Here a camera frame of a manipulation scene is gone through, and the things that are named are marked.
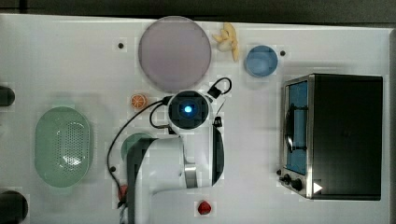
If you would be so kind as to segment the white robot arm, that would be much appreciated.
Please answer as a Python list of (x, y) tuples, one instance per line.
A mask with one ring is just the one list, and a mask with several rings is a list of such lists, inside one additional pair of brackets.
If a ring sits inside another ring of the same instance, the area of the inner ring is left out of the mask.
[(142, 137), (128, 150), (128, 224), (150, 224), (151, 198), (214, 186), (224, 170), (220, 91), (181, 91), (164, 99), (167, 137)]

